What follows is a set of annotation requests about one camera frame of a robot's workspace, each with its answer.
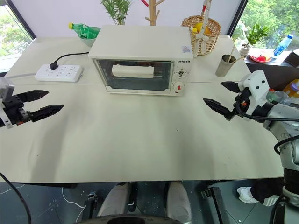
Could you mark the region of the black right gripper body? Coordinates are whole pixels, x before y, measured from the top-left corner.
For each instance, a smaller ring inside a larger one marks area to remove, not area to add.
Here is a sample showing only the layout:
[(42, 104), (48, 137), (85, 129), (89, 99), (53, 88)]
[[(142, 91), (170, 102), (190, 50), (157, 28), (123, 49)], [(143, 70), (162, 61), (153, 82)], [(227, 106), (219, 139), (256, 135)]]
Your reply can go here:
[(245, 87), (236, 97), (234, 108), (237, 114), (240, 117), (245, 117), (246, 111), (248, 109), (247, 103), (249, 101), (249, 97), (251, 96), (251, 92), (249, 87)]

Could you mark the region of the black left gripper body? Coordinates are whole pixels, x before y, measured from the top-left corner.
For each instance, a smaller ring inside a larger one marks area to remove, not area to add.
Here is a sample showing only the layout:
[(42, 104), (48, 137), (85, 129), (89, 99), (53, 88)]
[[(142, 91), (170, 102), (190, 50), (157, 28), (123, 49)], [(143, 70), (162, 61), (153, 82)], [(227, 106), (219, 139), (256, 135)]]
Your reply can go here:
[(31, 121), (29, 113), (23, 109), (24, 103), (28, 101), (27, 94), (17, 94), (0, 104), (1, 109), (4, 110), (12, 125), (20, 125)]

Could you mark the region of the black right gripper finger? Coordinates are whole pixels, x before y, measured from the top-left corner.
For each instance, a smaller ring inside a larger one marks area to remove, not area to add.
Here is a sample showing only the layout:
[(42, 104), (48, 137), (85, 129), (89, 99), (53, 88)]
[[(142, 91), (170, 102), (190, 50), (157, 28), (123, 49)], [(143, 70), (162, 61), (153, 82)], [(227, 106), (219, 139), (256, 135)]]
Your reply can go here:
[(219, 102), (208, 98), (203, 98), (203, 100), (210, 109), (222, 115), (226, 120), (230, 121), (235, 116), (234, 110), (230, 111)]
[(221, 85), (228, 89), (229, 91), (240, 93), (242, 92), (242, 87), (240, 83), (232, 82), (232, 81), (225, 81), (221, 82)]

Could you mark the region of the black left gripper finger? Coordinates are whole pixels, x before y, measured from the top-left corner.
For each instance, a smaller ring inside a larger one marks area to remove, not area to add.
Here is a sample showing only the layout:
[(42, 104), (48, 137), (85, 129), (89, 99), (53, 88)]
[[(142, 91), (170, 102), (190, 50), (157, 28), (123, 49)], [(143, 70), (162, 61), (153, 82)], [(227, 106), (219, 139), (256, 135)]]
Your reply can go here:
[(49, 105), (43, 108), (40, 108), (39, 110), (35, 112), (31, 112), (29, 117), (32, 122), (36, 122), (42, 119), (45, 119), (47, 117), (50, 117), (52, 115), (55, 115), (58, 113), (64, 105)]
[(17, 97), (22, 101), (22, 102), (32, 102), (35, 100), (39, 100), (40, 98), (46, 96), (49, 94), (49, 91), (44, 91), (44, 90), (32, 90), (32, 91), (27, 91), (24, 93), (19, 93)]

